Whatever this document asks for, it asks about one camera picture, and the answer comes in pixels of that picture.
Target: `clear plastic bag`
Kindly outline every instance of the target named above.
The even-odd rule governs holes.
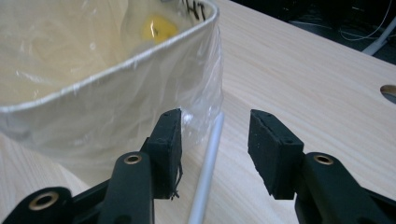
[[[0,3],[0,131],[91,185],[110,176],[118,156],[142,146],[164,111],[182,109],[185,149],[202,143],[222,101],[219,11],[206,1],[149,2],[158,5],[147,12],[175,24],[176,35],[125,42],[126,1]],[[31,17],[34,27],[26,25]],[[38,24],[47,32],[23,33]]]

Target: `bolt hole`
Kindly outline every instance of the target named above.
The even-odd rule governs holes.
[[[142,157],[141,157],[141,156],[139,156],[139,155],[132,155],[132,156],[129,156],[129,157],[125,158],[125,159],[124,159],[124,162],[127,163],[127,164],[129,164],[129,165],[132,165],[132,164],[137,164],[137,163],[140,162],[141,160],[142,160]]]
[[[30,203],[29,208],[33,211],[40,211],[56,203],[59,194],[55,191],[45,192],[35,197]]]
[[[385,85],[381,87],[380,91],[387,100],[396,104],[396,86]]]
[[[333,161],[331,158],[323,155],[316,155],[314,156],[315,161],[324,164],[324,165],[332,165]]]

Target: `white rod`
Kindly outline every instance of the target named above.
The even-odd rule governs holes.
[[[379,51],[384,45],[387,44],[387,38],[393,29],[396,27],[396,17],[393,21],[388,25],[387,29],[382,33],[382,35],[374,41],[371,45],[369,45],[362,52],[368,55],[374,55],[377,51]]]
[[[203,222],[207,197],[212,181],[213,169],[215,167],[216,157],[218,154],[223,122],[224,113],[220,112],[216,117],[215,125],[212,128],[209,142],[207,143],[205,160],[201,168],[197,190],[195,191],[194,201],[192,203],[190,212],[189,224],[201,224]]]

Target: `light wood tabletop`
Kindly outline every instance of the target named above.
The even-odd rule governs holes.
[[[219,154],[204,223],[297,223],[294,201],[275,201],[248,155],[250,109],[277,116],[303,142],[340,160],[356,180],[396,199],[396,66],[227,0],[220,9],[224,57]],[[183,152],[180,198],[155,201],[156,223],[186,223],[205,147]],[[28,194],[87,186],[58,164],[0,135],[0,219]]]

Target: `cable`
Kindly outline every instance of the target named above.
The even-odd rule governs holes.
[[[304,21],[290,21],[290,22],[296,23],[296,24],[302,24],[302,25],[318,26],[318,27],[326,28],[326,29],[330,29],[330,30],[332,29],[332,27],[330,27],[330,26],[315,24],[315,23],[311,23],[311,22],[304,22]]]
[[[347,35],[352,35],[352,34],[342,31],[341,27],[340,27],[339,32],[340,32],[341,37],[343,37],[345,40],[349,40],[349,41],[358,41],[358,40],[368,39],[369,37],[371,37],[373,34],[375,34],[381,28],[382,24],[384,24],[385,19],[387,18],[389,10],[390,10],[390,5],[392,5],[392,0],[389,1],[389,6],[388,6],[388,9],[387,9],[387,13],[385,13],[384,19],[382,20],[381,24],[379,24],[379,26],[372,33],[370,33],[369,35],[367,35],[367,36],[356,35],[356,36],[359,37],[359,38],[356,38],[356,39],[346,38],[344,36],[344,34],[347,34]]]

